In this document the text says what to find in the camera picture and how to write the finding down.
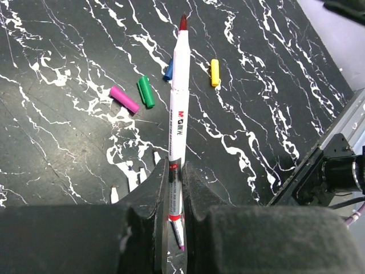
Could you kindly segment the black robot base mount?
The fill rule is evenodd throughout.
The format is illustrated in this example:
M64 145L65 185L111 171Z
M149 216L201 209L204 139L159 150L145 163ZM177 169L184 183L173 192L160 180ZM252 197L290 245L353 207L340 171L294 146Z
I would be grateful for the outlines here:
M364 90L355 92L269 205L327 207L340 192L364 192Z

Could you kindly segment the yellow pen cap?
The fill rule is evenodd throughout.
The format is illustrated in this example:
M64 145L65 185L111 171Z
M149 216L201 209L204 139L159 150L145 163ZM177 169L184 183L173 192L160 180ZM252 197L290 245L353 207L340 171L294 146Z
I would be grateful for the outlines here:
M210 61L211 85L216 87L220 84L220 65L218 59Z

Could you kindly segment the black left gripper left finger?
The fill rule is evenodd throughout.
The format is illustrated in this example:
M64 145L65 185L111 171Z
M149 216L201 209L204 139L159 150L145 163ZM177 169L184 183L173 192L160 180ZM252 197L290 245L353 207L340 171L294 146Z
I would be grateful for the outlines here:
M111 205L1 210L2 273L165 273L168 162Z

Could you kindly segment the white red marker pen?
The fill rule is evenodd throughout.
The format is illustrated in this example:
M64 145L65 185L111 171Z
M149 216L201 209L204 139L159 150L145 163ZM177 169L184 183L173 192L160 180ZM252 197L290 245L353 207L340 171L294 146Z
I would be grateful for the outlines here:
M173 52L172 88L169 104L169 219L182 213L182 168L185 163L189 110L190 46L187 17L181 16Z

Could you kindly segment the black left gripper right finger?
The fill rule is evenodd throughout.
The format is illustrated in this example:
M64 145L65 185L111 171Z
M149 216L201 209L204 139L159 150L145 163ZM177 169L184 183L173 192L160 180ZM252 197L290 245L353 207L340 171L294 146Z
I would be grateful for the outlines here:
M322 207L233 206L182 169L188 273L363 273L343 220Z

